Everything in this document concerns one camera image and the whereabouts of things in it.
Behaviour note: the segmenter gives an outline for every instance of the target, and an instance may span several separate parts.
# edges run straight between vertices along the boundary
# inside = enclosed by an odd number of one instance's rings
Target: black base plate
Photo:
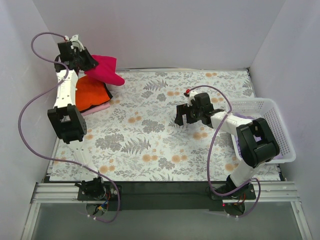
[[[204,209],[210,211],[224,211],[223,199],[229,197],[212,196],[208,183],[201,182],[133,182],[118,181],[115,183],[120,191],[121,210],[187,210]],[[223,182],[213,182],[214,188],[223,185]],[[105,182],[106,189],[113,186]],[[256,198],[253,187],[245,192],[246,199]],[[117,209],[116,195],[111,195],[109,211]],[[79,201],[97,201],[82,194],[79,190]]]

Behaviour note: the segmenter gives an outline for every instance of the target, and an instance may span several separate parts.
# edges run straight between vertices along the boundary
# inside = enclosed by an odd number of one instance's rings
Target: purple cloth in basket
[[[236,117],[239,117],[239,118],[243,118],[243,119],[251,119],[251,120],[254,120],[254,119],[255,119],[255,118],[252,117],[252,116],[244,116],[244,115],[241,115],[241,114],[239,114],[239,113],[237,113],[237,112],[235,112],[233,115],[236,116]],[[255,139],[256,142],[258,142],[258,141],[261,140],[261,137],[256,137],[256,136],[253,136],[253,137],[254,137],[254,139]],[[237,136],[234,136],[234,138],[235,138],[235,143],[236,143],[237,151],[238,151],[239,155],[241,156],[241,151],[240,151],[240,147],[239,147],[238,137],[237,137]],[[282,158],[283,158],[283,156],[281,155],[281,153],[279,153],[279,155],[275,156],[273,159],[282,159]]]

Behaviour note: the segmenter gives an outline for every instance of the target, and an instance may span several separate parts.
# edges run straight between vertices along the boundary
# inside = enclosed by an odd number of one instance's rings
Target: floral pattern
[[[183,93],[197,85],[212,85],[228,98],[253,98],[246,71],[121,72],[123,86],[111,86],[110,107],[85,117],[85,147],[99,171],[115,181],[206,181],[207,157],[215,130],[200,121],[178,126],[176,105],[187,102]],[[215,108],[226,102],[220,93],[207,92]],[[56,157],[73,160],[59,142]],[[210,158],[212,181],[225,181],[238,166],[231,136],[219,132]],[[79,181],[79,167],[54,162],[51,181]],[[265,165],[260,180],[280,180],[277,166]]]

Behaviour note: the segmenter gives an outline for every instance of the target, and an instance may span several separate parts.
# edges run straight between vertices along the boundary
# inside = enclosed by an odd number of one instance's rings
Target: glass panel
[[[205,210],[127,210],[106,224],[81,213],[86,213],[82,203],[41,204],[32,239],[302,239],[290,202],[261,202],[238,220]]]

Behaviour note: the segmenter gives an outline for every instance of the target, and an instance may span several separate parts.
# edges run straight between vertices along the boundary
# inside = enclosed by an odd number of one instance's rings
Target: light pink fabric
[[[84,117],[84,116],[87,116],[89,114],[93,114],[93,113],[102,111],[104,109],[107,109],[108,107],[110,107],[110,103],[106,102],[106,103],[103,103],[103,104],[101,104],[99,106],[95,106],[95,107],[89,109],[88,111],[85,111],[85,112],[81,113],[81,115]]]

